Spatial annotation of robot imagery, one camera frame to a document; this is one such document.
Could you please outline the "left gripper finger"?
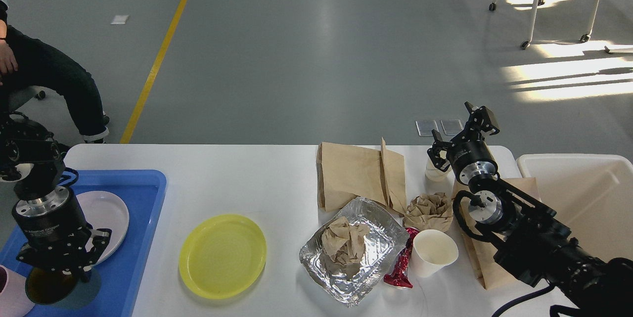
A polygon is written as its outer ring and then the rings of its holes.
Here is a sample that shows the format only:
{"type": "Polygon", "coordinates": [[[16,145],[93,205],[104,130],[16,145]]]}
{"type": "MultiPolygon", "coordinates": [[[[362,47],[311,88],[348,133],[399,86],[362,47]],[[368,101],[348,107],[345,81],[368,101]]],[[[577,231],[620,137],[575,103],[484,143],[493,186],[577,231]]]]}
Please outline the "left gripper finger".
{"type": "Polygon", "coordinates": [[[52,251],[49,247],[36,248],[30,243],[24,243],[16,255],[16,260],[46,272],[54,272],[52,251]]]}
{"type": "Polygon", "coordinates": [[[111,234],[111,229],[82,229],[78,233],[74,276],[78,277],[81,283],[90,281],[92,267],[108,247],[111,234]]]}

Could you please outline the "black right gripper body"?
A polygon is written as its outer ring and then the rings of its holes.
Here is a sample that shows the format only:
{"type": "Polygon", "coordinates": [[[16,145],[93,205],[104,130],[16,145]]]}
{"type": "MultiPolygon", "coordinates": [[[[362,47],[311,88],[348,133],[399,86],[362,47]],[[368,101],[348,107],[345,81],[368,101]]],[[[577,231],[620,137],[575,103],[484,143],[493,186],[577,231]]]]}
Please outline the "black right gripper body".
{"type": "Polygon", "coordinates": [[[446,153],[457,181],[468,185],[478,175],[497,175],[498,165],[484,141],[452,143],[446,153]]]}

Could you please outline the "person's hand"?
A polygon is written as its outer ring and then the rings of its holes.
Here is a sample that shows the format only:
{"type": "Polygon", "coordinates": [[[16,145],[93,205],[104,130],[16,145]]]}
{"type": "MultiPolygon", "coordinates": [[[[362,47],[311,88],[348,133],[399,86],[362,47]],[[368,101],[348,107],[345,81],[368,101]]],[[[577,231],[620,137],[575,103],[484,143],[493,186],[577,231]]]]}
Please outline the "person's hand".
{"type": "Polygon", "coordinates": [[[13,74],[18,71],[18,63],[14,56],[13,49],[9,46],[6,39],[0,40],[0,73],[2,76],[13,74]]]}

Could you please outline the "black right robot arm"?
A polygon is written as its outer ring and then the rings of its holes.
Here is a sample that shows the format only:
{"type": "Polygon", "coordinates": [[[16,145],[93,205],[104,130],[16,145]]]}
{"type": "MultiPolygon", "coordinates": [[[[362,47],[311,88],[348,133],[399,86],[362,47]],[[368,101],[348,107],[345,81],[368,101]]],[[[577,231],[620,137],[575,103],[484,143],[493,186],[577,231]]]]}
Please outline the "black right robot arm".
{"type": "Polygon", "coordinates": [[[499,133],[497,119],[486,106],[466,101],[468,121],[452,139],[443,140],[432,130],[427,151],[434,168],[450,169],[465,186],[452,200],[452,210],[462,232],[473,240],[490,243],[497,250],[494,261],[523,283],[547,287],[518,297],[498,308],[501,316],[514,306],[558,288],[572,307],[554,304],[552,317],[623,317],[632,311],[632,261],[608,262],[591,256],[559,222],[556,211],[522,189],[503,180],[486,136],[499,133]]]}

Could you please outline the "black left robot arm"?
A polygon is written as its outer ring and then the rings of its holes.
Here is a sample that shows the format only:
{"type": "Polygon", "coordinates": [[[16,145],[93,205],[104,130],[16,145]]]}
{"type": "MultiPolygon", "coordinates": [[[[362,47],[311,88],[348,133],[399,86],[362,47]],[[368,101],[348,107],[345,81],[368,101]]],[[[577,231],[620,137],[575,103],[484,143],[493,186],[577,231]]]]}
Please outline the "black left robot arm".
{"type": "Polygon", "coordinates": [[[111,240],[111,229],[86,219],[53,134],[20,112],[1,115],[1,181],[18,198],[11,215],[27,242],[17,260],[45,272],[91,279],[111,240]]]}

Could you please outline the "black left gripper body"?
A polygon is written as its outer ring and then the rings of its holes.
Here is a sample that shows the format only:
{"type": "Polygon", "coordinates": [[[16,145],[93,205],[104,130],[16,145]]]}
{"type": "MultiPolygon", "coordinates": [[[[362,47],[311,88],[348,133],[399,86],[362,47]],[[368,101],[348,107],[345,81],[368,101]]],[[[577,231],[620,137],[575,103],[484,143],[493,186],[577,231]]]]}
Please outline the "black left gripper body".
{"type": "Polygon", "coordinates": [[[52,249],[55,271],[74,271],[76,242],[82,229],[92,229],[70,187],[54,191],[34,201],[18,201],[12,216],[33,247],[52,249]]]}

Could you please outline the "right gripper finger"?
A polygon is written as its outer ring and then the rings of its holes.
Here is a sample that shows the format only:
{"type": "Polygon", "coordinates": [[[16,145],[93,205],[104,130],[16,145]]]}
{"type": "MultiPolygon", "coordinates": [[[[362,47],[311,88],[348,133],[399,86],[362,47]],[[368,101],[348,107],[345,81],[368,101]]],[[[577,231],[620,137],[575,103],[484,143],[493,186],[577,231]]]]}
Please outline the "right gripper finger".
{"type": "Polygon", "coordinates": [[[441,133],[436,129],[431,130],[431,134],[434,141],[429,150],[427,150],[430,162],[435,169],[438,169],[442,173],[447,173],[452,166],[448,159],[441,157],[441,152],[448,153],[448,150],[452,148],[453,143],[450,141],[443,141],[441,133]]]}
{"type": "Polygon", "coordinates": [[[500,127],[495,114],[486,106],[475,106],[469,101],[465,102],[469,117],[463,130],[460,132],[460,139],[465,142],[485,141],[489,136],[500,133],[500,127]]]}

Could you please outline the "brown paper bag under arm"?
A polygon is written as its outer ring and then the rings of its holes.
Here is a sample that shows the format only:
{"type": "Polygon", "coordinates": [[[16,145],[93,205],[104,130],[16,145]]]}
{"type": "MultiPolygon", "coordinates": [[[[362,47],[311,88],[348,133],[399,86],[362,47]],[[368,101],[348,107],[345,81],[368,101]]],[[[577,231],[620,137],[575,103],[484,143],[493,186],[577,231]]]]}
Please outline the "brown paper bag under arm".
{"type": "MultiPolygon", "coordinates": [[[[541,201],[536,178],[508,178],[506,182],[541,201]]],[[[491,243],[473,240],[462,229],[460,232],[475,277],[484,289],[491,290],[518,281],[494,261],[497,250],[491,243]]]]}

